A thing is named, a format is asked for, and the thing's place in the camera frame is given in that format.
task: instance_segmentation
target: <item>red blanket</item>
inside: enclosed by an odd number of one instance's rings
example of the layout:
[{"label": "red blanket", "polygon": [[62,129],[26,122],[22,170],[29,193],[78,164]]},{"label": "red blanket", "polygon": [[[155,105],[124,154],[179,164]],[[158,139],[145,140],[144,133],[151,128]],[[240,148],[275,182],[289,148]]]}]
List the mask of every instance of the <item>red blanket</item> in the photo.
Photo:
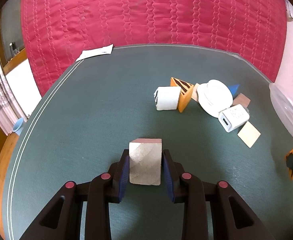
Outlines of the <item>red blanket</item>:
[{"label": "red blanket", "polygon": [[82,50],[185,43],[239,53],[275,80],[284,0],[21,0],[24,44],[43,96]]}]

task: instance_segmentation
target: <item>clear plastic container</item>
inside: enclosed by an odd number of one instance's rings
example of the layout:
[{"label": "clear plastic container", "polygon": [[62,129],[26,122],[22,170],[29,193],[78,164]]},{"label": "clear plastic container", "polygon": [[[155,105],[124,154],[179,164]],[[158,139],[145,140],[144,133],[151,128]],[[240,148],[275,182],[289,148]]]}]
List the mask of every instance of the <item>clear plastic container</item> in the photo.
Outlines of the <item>clear plastic container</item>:
[{"label": "clear plastic container", "polygon": [[293,100],[283,94],[280,86],[271,83],[269,88],[273,108],[285,128],[293,137]]}]

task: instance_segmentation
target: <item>blue cone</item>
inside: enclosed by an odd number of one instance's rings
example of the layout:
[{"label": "blue cone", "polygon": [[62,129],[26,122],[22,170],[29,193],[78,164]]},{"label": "blue cone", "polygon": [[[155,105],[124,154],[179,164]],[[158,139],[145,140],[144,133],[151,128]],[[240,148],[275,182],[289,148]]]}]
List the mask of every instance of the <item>blue cone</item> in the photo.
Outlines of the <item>blue cone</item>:
[{"label": "blue cone", "polygon": [[236,94],[238,88],[239,88],[239,85],[233,85],[233,86],[228,86],[232,96],[234,97],[234,95]]}]

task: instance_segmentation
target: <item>beige square tile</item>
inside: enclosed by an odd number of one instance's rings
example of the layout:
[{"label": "beige square tile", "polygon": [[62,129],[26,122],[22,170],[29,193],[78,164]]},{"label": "beige square tile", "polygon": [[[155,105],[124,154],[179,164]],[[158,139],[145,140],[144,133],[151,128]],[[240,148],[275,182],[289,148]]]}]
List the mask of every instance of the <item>beige square tile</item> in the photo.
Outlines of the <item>beige square tile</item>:
[{"label": "beige square tile", "polygon": [[238,136],[249,148],[251,148],[259,138],[260,134],[261,133],[250,122],[246,122],[238,133]]}]

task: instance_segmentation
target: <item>green tabletop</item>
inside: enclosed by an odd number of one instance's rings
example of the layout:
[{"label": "green tabletop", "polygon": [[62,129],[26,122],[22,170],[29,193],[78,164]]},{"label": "green tabletop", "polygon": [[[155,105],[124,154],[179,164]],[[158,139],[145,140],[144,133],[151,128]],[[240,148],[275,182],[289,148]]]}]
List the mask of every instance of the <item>green tabletop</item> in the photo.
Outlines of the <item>green tabletop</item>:
[{"label": "green tabletop", "polygon": [[[153,93],[171,77],[240,84],[238,92],[251,99],[250,122],[261,133],[252,148],[238,129],[226,133],[193,100],[181,114],[156,111]],[[284,162],[293,138],[272,107],[268,79],[236,54],[149,44],[76,62],[42,98],[6,174],[6,239],[18,240],[66,181],[91,181],[136,138],[162,138],[187,172],[211,183],[228,181],[276,239],[293,232],[293,181]],[[170,202],[163,180],[160,186],[128,184],[122,203],[110,204],[112,239],[181,239],[182,219],[183,204]]]}]

